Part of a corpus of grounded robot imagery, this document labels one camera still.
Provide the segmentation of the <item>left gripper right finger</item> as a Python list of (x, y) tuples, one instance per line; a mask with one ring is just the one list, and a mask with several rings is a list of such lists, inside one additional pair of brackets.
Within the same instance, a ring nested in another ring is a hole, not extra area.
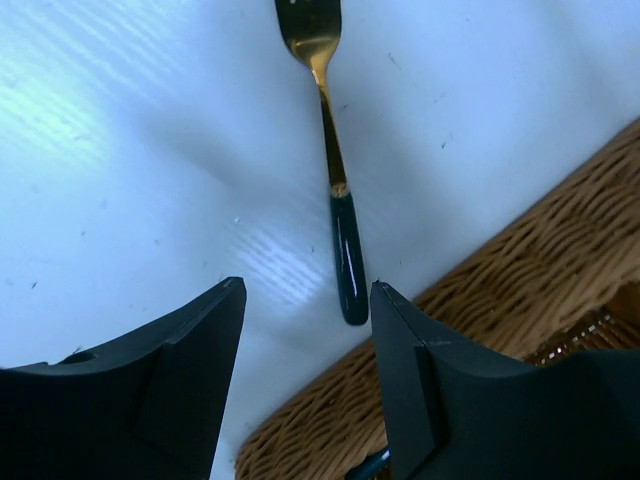
[(430, 318), (386, 283), (370, 303), (394, 478), (638, 477), (637, 351), (538, 367)]

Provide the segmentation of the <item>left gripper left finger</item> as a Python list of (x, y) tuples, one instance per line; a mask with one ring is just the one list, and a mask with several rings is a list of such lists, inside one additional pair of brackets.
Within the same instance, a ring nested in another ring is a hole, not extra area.
[(5, 479), (206, 479), (246, 305), (227, 278), (120, 337), (1, 373)]

